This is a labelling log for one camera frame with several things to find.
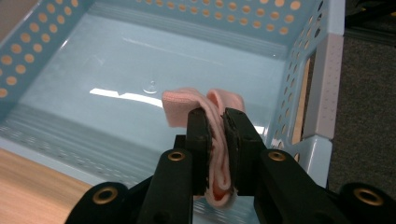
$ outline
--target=pink fabric strip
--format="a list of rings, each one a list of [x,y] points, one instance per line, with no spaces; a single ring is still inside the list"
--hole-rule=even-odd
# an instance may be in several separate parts
[[[227,207],[233,200],[228,148],[221,115],[226,107],[245,111],[242,97],[230,91],[210,90],[206,97],[198,90],[184,88],[163,93],[163,110],[171,127],[187,127],[188,114],[201,107],[212,132],[212,151],[209,163],[207,201],[215,207]]]

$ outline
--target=wooden surface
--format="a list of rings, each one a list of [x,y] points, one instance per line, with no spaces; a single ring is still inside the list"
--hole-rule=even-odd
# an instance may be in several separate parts
[[[0,223],[64,223],[91,186],[0,149]]]
[[[38,0],[0,0],[0,42],[37,2]]]
[[[294,124],[293,130],[293,137],[291,138],[291,143],[296,144],[301,142],[301,138],[303,135],[303,121],[304,121],[304,106],[306,100],[306,85],[308,84],[308,73],[309,73],[309,63],[311,62],[310,59],[305,64],[304,69],[304,77],[303,77],[303,84],[301,87],[300,92],[300,101],[298,103],[297,115],[296,115],[296,122]]]

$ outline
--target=gray carpet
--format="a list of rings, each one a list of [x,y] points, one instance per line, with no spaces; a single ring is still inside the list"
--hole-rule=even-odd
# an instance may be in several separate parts
[[[346,37],[330,189],[348,182],[396,199],[396,48]]]

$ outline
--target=light blue plastic bin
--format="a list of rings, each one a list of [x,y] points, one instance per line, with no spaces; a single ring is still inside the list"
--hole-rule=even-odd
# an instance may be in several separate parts
[[[299,154],[325,186],[343,32],[340,0],[42,0],[0,45],[0,147],[131,187],[185,133],[168,127],[162,92],[220,88],[244,97],[265,145]],[[293,145],[314,52],[304,140]],[[227,211],[199,200],[194,222],[258,220],[247,197]]]

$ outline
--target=screw hole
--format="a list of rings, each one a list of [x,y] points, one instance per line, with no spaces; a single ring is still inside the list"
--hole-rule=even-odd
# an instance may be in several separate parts
[[[269,158],[273,161],[284,161],[286,159],[285,155],[280,152],[272,151],[268,153]]]
[[[96,191],[93,195],[93,202],[96,204],[106,204],[117,198],[119,192],[114,187],[104,187]]]
[[[186,157],[186,155],[184,155],[184,153],[181,152],[172,152],[168,155],[168,159],[170,161],[182,161],[184,160],[184,158]]]
[[[384,203],[382,197],[370,189],[364,189],[364,188],[354,189],[353,194],[363,203],[367,203],[373,206],[380,206]]]

